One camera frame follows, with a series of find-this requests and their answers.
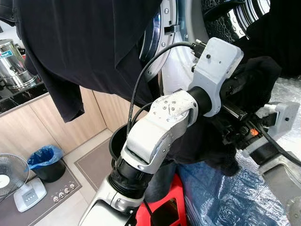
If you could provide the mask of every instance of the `red stool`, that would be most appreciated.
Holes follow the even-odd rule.
[[[151,212],[171,199],[176,199],[178,219],[170,226],[187,226],[183,185],[178,175],[175,174],[169,193],[160,201],[149,203]],[[151,218],[144,204],[141,204],[136,214],[137,226],[151,226]]]

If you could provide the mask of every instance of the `wire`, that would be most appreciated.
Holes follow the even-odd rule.
[[[138,86],[140,83],[141,78],[144,76],[145,71],[149,68],[149,66],[156,60],[159,58],[159,56],[161,56],[162,54],[164,54],[165,52],[167,52],[168,50],[177,47],[177,46],[187,46],[190,48],[193,48],[195,46],[194,43],[190,43],[190,42],[177,42],[174,44],[171,44],[170,46],[164,48],[163,50],[161,50],[160,52],[158,52],[152,59],[150,59],[150,61],[146,64],[146,66],[142,69],[142,71],[140,72],[134,90],[133,90],[133,95],[132,95],[132,99],[131,99],[131,105],[130,105],[130,110],[128,112],[128,119],[127,119],[127,135],[131,130],[131,124],[132,124],[132,115],[133,115],[133,108],[134,108],[134,100],[136,97],[136,93],[138,90]]]
[[[135,114],[135,116],[133,117],[133,120],[132,120],[132,124],[131,124],[131,128],[135,125],[136,123],[136,120],[138,118],[138,116],[141,114],[142,111],[144,111],[147,107],[151,106],[152,102],[144,105],[142,108],[140,108],[137,113]]]
[[[150,215],[150,221],[151,221],[151,225],[152,226],[155,226],[155,223],[154,223],[154,220],[153,220],[153,215],[152,215],[152,211],[151,211],[151,209],[150,209],[150,206],[148,205],[148,203],[146,202],[146,200],[145,199],[143,199],[143,203],[145,204],[145,207],[146,207],[146,209],[147,209],[147,211],[148,211],[148,213],[149,213],[149,215]]]
[[[292,163],[296,164],[297,166],[301,167],[301,161],[296,159],[295,157],[291,156],[286,150],[284,150],[264,129],[262,124],[258,125],[261,133],[264,137],[282,154],[285,158],[287,158]]]

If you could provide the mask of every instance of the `black bucket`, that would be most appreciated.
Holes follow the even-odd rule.
[[[120,127],[112,135],[109,150],[114,161],[120,157],[121,150],[127,140],[127,125]],[[163,199],[169,192],[174,179],[176,164],[172,160],[165,160],[154,177],[151,179],[145,192],[147,202],[156,202]]]
[[[66,171],[66,166],[62,160],[59,160],[51,165],[43,166],[38,169],[33,169],[33,172],[45,182],[54,182],[62,177]]]

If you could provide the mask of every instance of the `fan base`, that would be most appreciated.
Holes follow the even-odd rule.
[[[40,178],[27,182],[14,193],[18,211],[22,213],[30,209],[41,201],[46,194],[47,191]]]

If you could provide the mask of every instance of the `electric fan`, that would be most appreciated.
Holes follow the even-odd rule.
[[[14,193],[19,212],[28,210],[47,194],[39,178],[26,183],[28,175],[25,160],[13,154],[0,154],[0,200]]]

